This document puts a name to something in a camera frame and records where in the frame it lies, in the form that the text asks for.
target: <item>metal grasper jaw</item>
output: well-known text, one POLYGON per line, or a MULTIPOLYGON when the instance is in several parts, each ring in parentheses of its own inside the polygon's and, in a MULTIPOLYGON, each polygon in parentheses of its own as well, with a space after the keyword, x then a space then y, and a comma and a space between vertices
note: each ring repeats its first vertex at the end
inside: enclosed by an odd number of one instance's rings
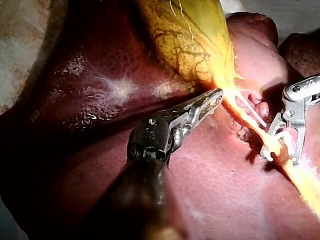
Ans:
POLYGON ((181 147, 190 134, 223 101, 223 90, 215 88, 168 110, 140 119, 131 132, 128 160, 149 157, 169 163, 170 154, 181 147))
MULTIPOLYGON (((320 73, 306 77, 298 83, 288 85, 282 92, 284 110, 272 121, 268 133, 275 136, 280 129, 293 128, 297 131, 295 151, 291 155, 294 166, 298 166, 302 157, 306 139, 306 110, 320 102, 320 73)), ((272 161, 271 153, 262 147, 260 154, 272 161)))

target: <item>white fibrous patch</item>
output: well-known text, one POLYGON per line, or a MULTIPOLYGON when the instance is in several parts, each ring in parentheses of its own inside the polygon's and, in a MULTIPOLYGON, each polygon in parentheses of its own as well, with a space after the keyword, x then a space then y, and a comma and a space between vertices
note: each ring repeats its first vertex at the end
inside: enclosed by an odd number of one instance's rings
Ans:
POLYGON ((155 86, 152 95, 156 98, 169 98, 169 94, 173 93, 177 90, 176 84, 171 85, 169 81, 160 83, 159 85, 155 86))
POLYGON ((61 73, 69 73, 80 76, 80 74, 85 70, 85 64, 87 62, 88 61, 81 53, 76 54, 65 64, 65 67, 63 68, 61 73))
POLYGON ((81 107, 80 116, 68 128, 85 129, 92 127, 94 120, 109 121, 126 110, 126 103, 131 94, 139 90, 139 86, 126 78, 109 80, 105 77, 95 77, 107 83, 109 90, 92 86, 82 89, 83 98, 86 100, 81 107))
POLYGON ((168 99, 172 96, 172 93, 181 90, 187 94, 191 94, 195 91, 195 82, 172 82, 166 81, 159 85, 156 85, 152 93, 156 98, 168 99))
POLYGON ((313 175, 317 175, 319 177, 318 166, 311 167, 311 165, 312 165, 312 162, 310 157, 307 154, 303 153, 301 156, 301 160, 299 162, 299 167, 304 168, 309 173, 312 173, 313 175))
POLYGON ((47 98, 51 104, 54 104, 58 99, 64 96, 66 96, 66 94, 62 90, 55 88, 53 91, 49 92, 47 98))
POLYGON ((186 198, 184 200, 184 203, 187 205, 187 207, 189 208, 189 212, 191 213, 191 216, 198 222, 198 224, 202 224, 205 225, 205 215, 198 211, 193 204, 191 203, 190 199, 186 198))

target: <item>surgical clip applier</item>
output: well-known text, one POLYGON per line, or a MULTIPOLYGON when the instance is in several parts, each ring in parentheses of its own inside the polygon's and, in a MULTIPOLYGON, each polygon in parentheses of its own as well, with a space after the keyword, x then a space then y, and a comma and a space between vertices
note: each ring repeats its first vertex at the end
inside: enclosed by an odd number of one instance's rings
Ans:
MULTIPOLYGON (((293 165, 298 166, 306 139, 306 110, 320 102, 320 73, 287 85, 282 92, 282 101, 284 109, 276 114, 268 133, 275 136, 283 128, 293 128, 297 131, 296 147, 291 159, 293 165)), ((260 154, 272 161, 270 152, 265 146, 262 147, 260 154)))

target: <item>metal jaw hinge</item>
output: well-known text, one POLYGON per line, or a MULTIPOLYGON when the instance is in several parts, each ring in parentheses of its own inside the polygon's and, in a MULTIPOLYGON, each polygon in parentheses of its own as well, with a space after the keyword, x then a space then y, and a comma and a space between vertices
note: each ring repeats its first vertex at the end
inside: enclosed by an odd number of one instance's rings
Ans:
MULTIPOLYGON (((320 73, 306 77, 298 83, 287 85, 282 92, 284 110, 279 112, 270 125, 268 133, 275 136, 280 129, 293 128, 297 131, 295 151, 291 156, 294 166, 302 157, 306 139, 306 110, 320 102, 320 73)), ((269 153, 262 147, 261 155, 269 153)))
POLYGON ((173 137, 168 122, 159 115, 140 119, 132 130, 127 145, 128 160, 152 158, 169 164, 173 137))
POLYGON ((170 109, 142 118, 131 132, 128 160, 153 158, 169 164, 170 155, 207 116, 221 105, 223 91, 211 89, 170 109))

